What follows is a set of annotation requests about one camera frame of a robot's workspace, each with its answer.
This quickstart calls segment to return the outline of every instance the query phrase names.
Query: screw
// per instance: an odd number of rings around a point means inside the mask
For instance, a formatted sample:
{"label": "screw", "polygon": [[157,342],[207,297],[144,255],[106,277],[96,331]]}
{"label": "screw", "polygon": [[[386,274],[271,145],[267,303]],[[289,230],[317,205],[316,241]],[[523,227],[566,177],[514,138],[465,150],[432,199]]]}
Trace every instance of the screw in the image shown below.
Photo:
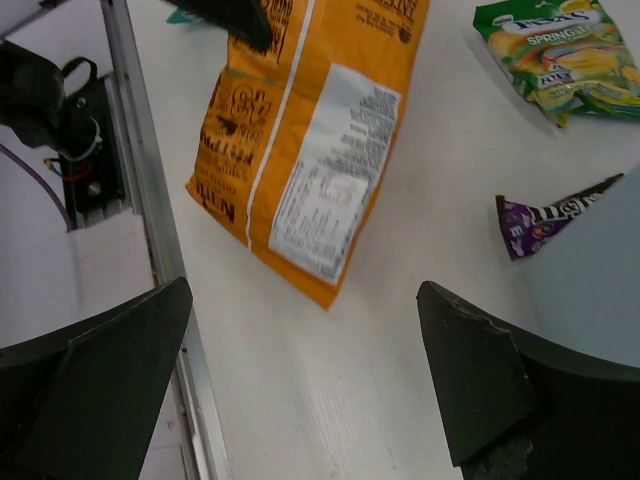
{"label": "screw", "polygon": [[102,187],[98,182],[92,182],[87,188],[87,193],[92,198],[98,197],[102,193]]}

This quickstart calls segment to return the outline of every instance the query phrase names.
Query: orange package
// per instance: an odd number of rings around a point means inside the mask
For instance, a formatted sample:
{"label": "orange package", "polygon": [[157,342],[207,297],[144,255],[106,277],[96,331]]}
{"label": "orange package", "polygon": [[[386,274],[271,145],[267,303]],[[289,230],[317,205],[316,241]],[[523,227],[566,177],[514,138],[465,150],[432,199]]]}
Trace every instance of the orange package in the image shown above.
{"label": "orange package", "polygon": [[230,36],[191,196],[329,308],[406,107],[428,0],[262,0],[273,39]]}

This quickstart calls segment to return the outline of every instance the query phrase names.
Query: green and yellow candy bag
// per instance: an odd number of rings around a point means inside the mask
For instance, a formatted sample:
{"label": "green and yellow candy bag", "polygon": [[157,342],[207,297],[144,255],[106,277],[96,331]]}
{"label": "green and yellow candy bag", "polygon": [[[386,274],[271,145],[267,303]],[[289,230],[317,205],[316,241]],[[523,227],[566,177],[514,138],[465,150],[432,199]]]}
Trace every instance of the green and yellow candy bag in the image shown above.
{"label": "green and yellow candy bag", "polygon": [[640,117],[640,73],[597,0],[507,0],[473,26],[514,88],[560,126],[569,113]]}

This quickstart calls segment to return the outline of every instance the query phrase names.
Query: white table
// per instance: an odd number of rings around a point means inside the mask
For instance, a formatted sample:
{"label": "white table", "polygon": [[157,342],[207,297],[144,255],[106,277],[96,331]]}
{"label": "white table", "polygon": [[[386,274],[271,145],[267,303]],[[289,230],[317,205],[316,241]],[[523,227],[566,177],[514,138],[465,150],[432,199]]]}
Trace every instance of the white table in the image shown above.
{"label": "white table", "polygon": [[[579,118],[554,131],[470,48],[475,2],[435,0],[377,207],[325,312],[184,189],[225,34],[167,25],[172,7],[154,0],[128,3],[233,478],[460,478],[420,336],[420,283],[544,332],[494,195],[546,204],[628,171],[638,124]],[[640,58],[640,4],[606,6]]]}

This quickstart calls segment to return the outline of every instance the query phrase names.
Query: purple candy wrapper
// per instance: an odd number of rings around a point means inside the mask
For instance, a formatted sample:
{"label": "purple candy wrapper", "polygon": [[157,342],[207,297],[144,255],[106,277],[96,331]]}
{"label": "purple candy wrapper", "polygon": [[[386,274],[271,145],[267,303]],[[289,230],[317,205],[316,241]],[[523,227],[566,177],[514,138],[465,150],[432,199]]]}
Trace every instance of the purple candy wrapper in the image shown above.
{"label": "purple candy wrapper", "polygon": [[609,177],[598,185],[563,198],[548,207],[530,207],[510,202],[504,196],[497,195],[500,230],[511,260],[519,260],[536,253],[623,176],[620,173]]}

